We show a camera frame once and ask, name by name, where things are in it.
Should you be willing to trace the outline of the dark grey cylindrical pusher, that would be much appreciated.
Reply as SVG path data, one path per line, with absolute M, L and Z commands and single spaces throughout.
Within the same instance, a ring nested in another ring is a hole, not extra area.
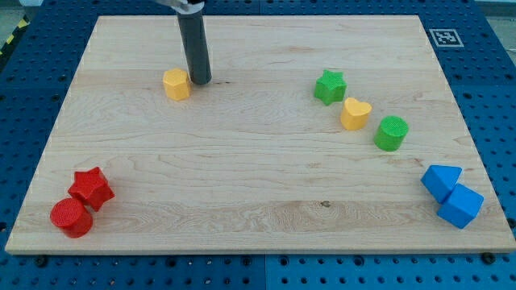
M 211 81 L 211 69 L 202 11 L 178 14 L 177 20 L 190 80 L 196 85 L 206 85 Z

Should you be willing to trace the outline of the silver pusher mount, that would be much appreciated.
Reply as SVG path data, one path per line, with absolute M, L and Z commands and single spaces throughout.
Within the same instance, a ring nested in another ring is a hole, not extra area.
M 180 15 L 192 15 L 201 11 L 205 6 L 204 0 L 155 0 L 162 6 L 174 9 Z

